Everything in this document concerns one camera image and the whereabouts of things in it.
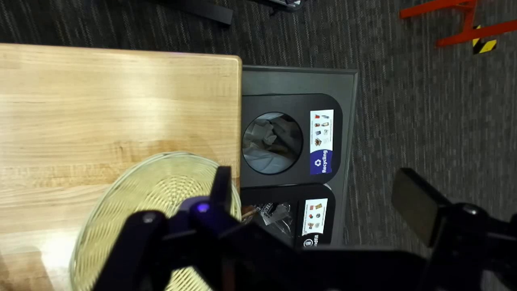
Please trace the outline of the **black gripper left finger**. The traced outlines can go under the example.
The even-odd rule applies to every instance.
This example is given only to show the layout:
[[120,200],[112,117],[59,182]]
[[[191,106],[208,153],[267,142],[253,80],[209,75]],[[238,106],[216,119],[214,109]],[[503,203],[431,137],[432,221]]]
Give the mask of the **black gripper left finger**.
[[209,192],[185,198],[172,216],[128,214],[93,282],[93,291],[164,291],[191,266],[211,291],[253,291],[253,273],[230,247],[240,222],[229,213],[230,167],[217,166]]

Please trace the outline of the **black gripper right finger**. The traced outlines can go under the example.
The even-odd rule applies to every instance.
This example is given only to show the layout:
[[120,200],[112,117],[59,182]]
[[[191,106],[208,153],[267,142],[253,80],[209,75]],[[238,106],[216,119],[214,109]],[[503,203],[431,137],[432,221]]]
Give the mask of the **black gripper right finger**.
[[490,271],[517,291],[517,214],[507,221],[468,201],[450,201],[411,167],[393,176],[392,206],[431,250],[418,291],[481,291]]

